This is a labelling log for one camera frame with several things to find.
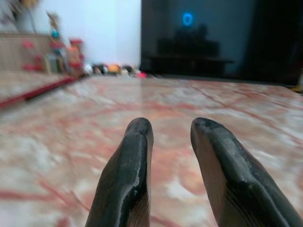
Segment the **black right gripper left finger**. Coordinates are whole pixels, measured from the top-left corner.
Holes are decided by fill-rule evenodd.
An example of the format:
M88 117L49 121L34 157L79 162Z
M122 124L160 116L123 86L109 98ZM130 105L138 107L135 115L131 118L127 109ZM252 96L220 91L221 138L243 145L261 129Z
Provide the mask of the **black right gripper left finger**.
M153 149L151 123L135 118L104 167L86 221L88 227L150 226Z

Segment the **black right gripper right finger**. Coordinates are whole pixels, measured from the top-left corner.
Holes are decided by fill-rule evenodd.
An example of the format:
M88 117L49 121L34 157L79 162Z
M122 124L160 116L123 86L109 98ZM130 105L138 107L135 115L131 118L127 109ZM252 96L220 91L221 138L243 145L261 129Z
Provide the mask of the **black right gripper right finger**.
M302 226L270 174L225 126L196 118L190 138L218 226Z

